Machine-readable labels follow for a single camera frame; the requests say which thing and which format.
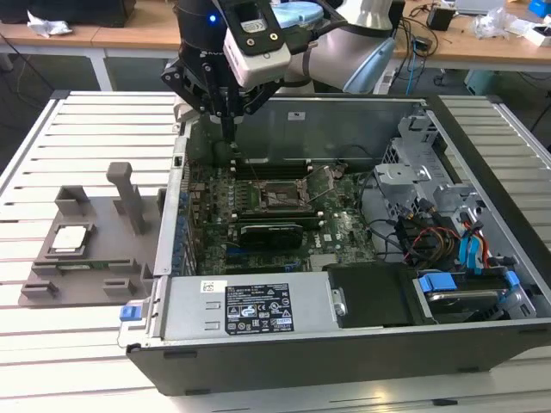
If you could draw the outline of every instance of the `blue latch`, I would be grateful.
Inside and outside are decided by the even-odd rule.
[[[463,237],[459,244],[459,263],[473,269],[475,274],[482,274],[482,268],[476,263],[479,247],[480,240],[477,237]]]
[[[434,291],[454,291],[457,289],[451,273],[428,273],[419,278],[423,293]]]
[[[511,286],[511,288],[520,285],[520,280],[517,277],[517,273],[515,273],[514,271],[507,271],[507,273],[505,274],[505,278],[507,279],[507,281],[509,281],[509,285]]]
[[[141,305],[124,305],[119,315],[121,321],[139,321],[141,320]]]

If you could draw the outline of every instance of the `table leg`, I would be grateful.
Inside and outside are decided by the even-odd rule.
[[[100,85],[100,90],[110,92],[114,89],[114,82],[109,75],[107,66],[105,65],[105,52],[103,49],[90,49],[88,59],[92,63],[94,73],[96,74],[97,82]]]
[[[14,66],[11,64],[7,53],[0,53],[0,70],[12,71]]]

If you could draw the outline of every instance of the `wooden table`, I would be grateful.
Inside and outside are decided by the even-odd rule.
[[[430,0],[408,0],[405,15],[417,5]],[[508,10],[524,19],[538,21],[527,3],[508,4]],[[417,19],[426,21],[426,13]],[[508,40],[477,40],[470,29],[472,17],[457,16],[446,32],[436,32],[439,47],[427,59],[427,67],[495,71],[551,71],[551,47],[535,47],[526,39],[511,35]],[[413,32],[431,38],[417,24]],[[74,26],[74,33],[44,39],[25,25],[0,24],[0,33],[22,53],[85,56],[90,59],[102,90],[113,90],[104,59],[107,57],[172,59],[177,55],[180,36],[172,6],[164,0],[138,0],[133,15],[124,28]],[[0,53],[12,52],[0,39]],[[389,69],[396,68],[406,53],[402,30]]]
[[[113,90],[105,58],[173,59],[180,46],[178,24],[164,0],[138,0],[124,28],[71,25],[72,34],[50,39],[24,24],[2,24],[0,33],[25,54],[84,56],[90,59],[101,90]],[[0,53],[13,50],[0,38]]]
[[[404,16],[420,4],[431,1],[408,1]],[[528,4],[514,2],[507,4],[509,13],[524,20],[541,22],[542,19],[528,11]],[[415,20],[426,23],[427,13],[420,13]],[[492,38],[478,40],[471,29],[473,17],[458,15],[446,32],[434,32],[438,37],[436,53],[427,59],[428,67],[450,69],[480,69],[501,71],[551,71],[551,47],[537,47],[525,38],[510,34],[509,39]],[[433,40],[426,29],[412,23],[415,35]],[[406,54],[406,37],[400,30],[394,57],[403,58]]]

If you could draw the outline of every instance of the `power adapter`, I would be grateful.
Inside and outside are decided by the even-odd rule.
[[[432,30],[445,32],[448,30],[451,19],[454,18],[454,14],[454,9],[433,7],[430,9],[429,16],[427,17],[427,26]]]
[[[430,47],[432,46],[432,40],[427,39],[426,37],[414,37],[412,38],[412,45],[415,48],[416,52],[428,53]]]

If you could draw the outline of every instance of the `power supply label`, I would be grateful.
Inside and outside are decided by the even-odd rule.
[[[226,287],[226,333],[294,331],[289,284]]]

